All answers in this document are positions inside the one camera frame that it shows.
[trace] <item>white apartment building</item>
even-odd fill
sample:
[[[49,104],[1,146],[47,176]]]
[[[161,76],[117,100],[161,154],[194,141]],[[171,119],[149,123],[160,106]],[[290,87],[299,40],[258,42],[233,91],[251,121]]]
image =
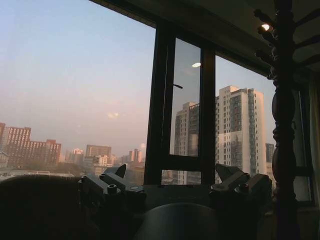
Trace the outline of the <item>white apartment building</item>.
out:
[[[174,154],[198,155],[199,104],[187,102],[176,113]],[[264,94],[226,86],[215,98],[215,162],[245,173],[266,174]],[[198,172],[172,171],[173,184],[199,184]]]
[[[227,86],[215,104],[215,161],[251,175],[266,174],[264,94]]]

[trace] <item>window handle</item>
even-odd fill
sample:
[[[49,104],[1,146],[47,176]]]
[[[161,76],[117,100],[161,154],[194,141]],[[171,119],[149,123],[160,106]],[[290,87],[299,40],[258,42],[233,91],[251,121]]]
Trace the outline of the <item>window handle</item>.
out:
[[[175,86],[175,87],[177,87],[177,88],[179,88],[179,89],[183,89],[183,88],[184,88],[183,86],[180,86],[180,85],[178,85],[178,84],[173,84],[173,86]]]

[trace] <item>coat rack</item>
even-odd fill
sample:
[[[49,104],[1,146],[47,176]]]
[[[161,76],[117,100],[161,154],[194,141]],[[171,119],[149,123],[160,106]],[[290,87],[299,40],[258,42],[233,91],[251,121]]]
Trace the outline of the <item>coat rack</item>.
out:
[[[271,32],[262,26],[258,33],[269,42],[272,55],[261,50],[256,56],[270,65],[270,74],[267,77],[273,80],[275,94],[272,100],[272,115],[275,120],[273,138],[276,141],[272,159],[272,171],[276,180],[274,190],[274,210],[276,214],[276,237],[278,240],[300,239],[300,230],[297,221],[297,200],[294,191],[296,177],[296,157],[293,149],[295,137],[292,129],[292,119],[295,114],[295,100],[292,94],[294,87],[293,74],[298,68],[320,62],[320,54],[295,62],[295,50],[320,42],[320,35],[315,35],[303,42],[295,43],[293,35],[297,27],[320,16],[320,9],[316,9],[301,20],[294,22],[292,0],[274,0],[275,19],[272,20],[261,10],[254,11],[254,16],[270,26]]]

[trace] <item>high-rise building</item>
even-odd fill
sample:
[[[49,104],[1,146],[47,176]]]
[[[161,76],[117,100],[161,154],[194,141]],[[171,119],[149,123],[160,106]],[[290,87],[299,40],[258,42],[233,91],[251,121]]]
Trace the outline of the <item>high-rise building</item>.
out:
[[[72,152],[69,153],[67,158],[67,163],[82,165],[84,160],[84,151],[79,148],[75,148]]]
[[[87,157],[108,156],[111,157],[110,146],[87,145],[85,155]]]
[[[272,180],[272,188],[276,188],[276,180],[272,172],[272,158],[275,151],[275,145],[271,143],[265,144],[265,158],[266,158],[266,174]]]
[[[30,127],[5,127],[0,125],[0,151],[9,156],[8,167],[23,168],[30,163],[55,166],[60,157],[61,144],[56,140],[30,140]]]
[[[134,162],[137,162],[137,163],[142,162],[142,151],[141,150],[135,148],[133,151],[133,155],[134,155],[134,158],[133,158]]]
[[[275,152],[275,145],[271,143],[265,144],[265,158],[267,163],[272,163],[272,158]]]
[[[199,104],[187,102],[176,113],[174,154],[198,156]],[[200,184],[201,173],[192,171],[172,171],[172,184]]]
[[[174,154],[198,155],[199,104],[187,102],[176,113]],[[215,98],[215,162],[246,173],[267,173],[264,95],[227,86]],[[199,184],[199,172],[173,171],[173,184]]]
[[[133,162],[135,160],[134,151],[129,151],[129,160],[128,162]]]
[[[266,174],[264,94],[227,86],[216,102],[216,162]]]

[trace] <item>red brick building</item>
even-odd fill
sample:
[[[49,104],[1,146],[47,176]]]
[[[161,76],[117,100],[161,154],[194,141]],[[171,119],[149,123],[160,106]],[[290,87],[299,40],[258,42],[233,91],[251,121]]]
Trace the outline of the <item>red brick building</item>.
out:
[[[61,144],[56,140],[30,140],[30,127],[6,127],[0,123],[0,151],[9,156],[8,167],[24,168],[30,163],[55,166],[60,157]]]

